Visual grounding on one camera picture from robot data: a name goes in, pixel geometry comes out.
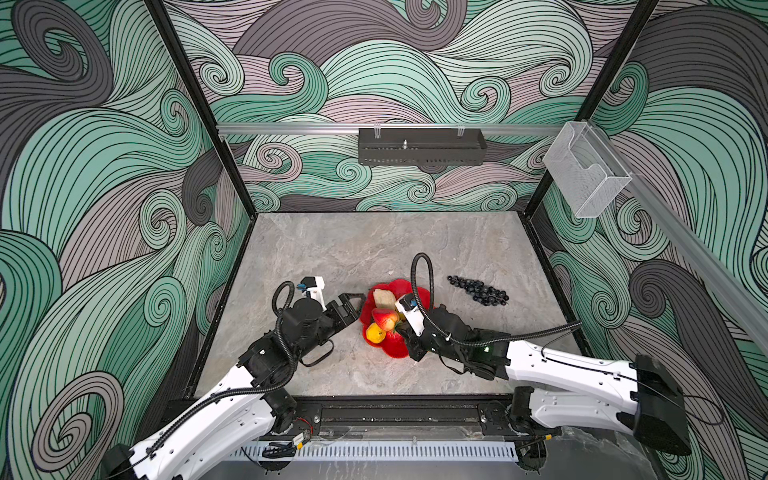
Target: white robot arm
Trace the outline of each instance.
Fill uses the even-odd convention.
[[[297,417],[296,401],[282,388],[291,369],[301,356],[355,323],[359,314],[349,300],[364,297],[342,294],[340,305],[332,301],[323,306],[315,300],[322,299],[322,277],[305,277],[302,283],[306,292],[312,288],[314,293],[293,306],[286,302],[276,330],[251,344],[205,396],[147,439],[111,449],[102,461],[105,478],[194,480],[253,439],[287,434]],[[683,408],[682,392],[649,357],[626,362],[542,352],[541,346],[525,340],[507,336],[509,341],[499,341],[505,334],[471,329],[445,306],[429,310],[425,322],[411,294],[399,299],[397,308],[408,320],[399,324],[398,332],[416,361],[434,352],[482,378],[541,382],[564,390],[515,389],[508,415],[521,438],[548,435],[565,425],[595,427],[634,435],[664,452],[690,454],[687,421],[678,410]],[[281,337],[287,346],[281,345]],[[286,349],[295,353],[293,360]]]

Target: wall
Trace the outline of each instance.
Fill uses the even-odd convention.
[[[652,19],[594,120],[768,307],[768,5],[712,3]],[[662,455],[670,477],[765,478],[768,360],[643,206],[625,191],[577,220],[552,187],[535,227],[595,355],[651,354],[727,412],[718,426],[689,418],[694,454]]]
[[[634,2],[167,0],[219,122],[561,124]],[[663,2],[662,11],[696,3]],[[262,211],[520,210],[549,138],[478,167],[362,167],[356,137],[231,135]]]
[[[91,478],[182,395],[247,216],[141,0],[0,3],[0,464]]]

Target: red plate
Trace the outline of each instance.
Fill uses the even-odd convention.
[[[380,283],[375,285],[368,291],[368,299],[362,305],[362,311],[360,312],[360,322],[362,323],[362,339],[366,341],[370,346],[374,346],[377,349],[383,349],[384,353],[391,356],[393,359],[402,359],[408,356],[408,347],[406,347],[406,340],[402,338],[397,332],[387,332],[386,338],[381,343],[373,343],[366,338],[366,329],[368,325],[373,322],[372,311],[376,308],[376,303],[373,301],[373,290],[389,290],[395,294],[395,298],[398,299],[406,293],[411,292],[411,283],[408,280],[397,279],[391,283]],[[427,289],[419,287],[419,298],[422,303],[429,305],[429,291]]]

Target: apple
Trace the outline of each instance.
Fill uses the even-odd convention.
[[[395,310],[390,308],[375,308],[373,309],[373,319],[376,321],[376,325],[385,332],[391,332],[395,329],[397,321],[400,317]]]
[[[366,329],[366,338],[371,343],[381,343],[384,341],[386,337],[386,332],[379,328],[378,325],[375,323],[371,323],[368,325],[368,329]]]
[[[390,342],[392,342],[392,341],[395,341],[395,342],[405,342],[405,339],[402,338],[402,335],[397,333],[397,331],[395,331],[395,330],[393,330],[391,332],[387,332],[386,333],[386,338]]]

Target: toy fruit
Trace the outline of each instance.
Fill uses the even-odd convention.
[[[406,339],[395,330],[386,333],[386,339],[381,342],[381,345],[386,354],[393,358],[401,359],[408,356]]]
[[[375,308],[372,312],[376,325],[385,332],[391,332],[395,329],[397,321],[400,319],[395,310],[389,308]]]
[[[373,343],[381,343],[386,338],[386,332],[375,323],[371,323],[366,329],[366,338]]]
[[[376,308],[388,308],[394,310],[397,299],[395,298],[395,294],[389,290],[377,288],[376,290],[373,290],[373,301],[376,302]]]

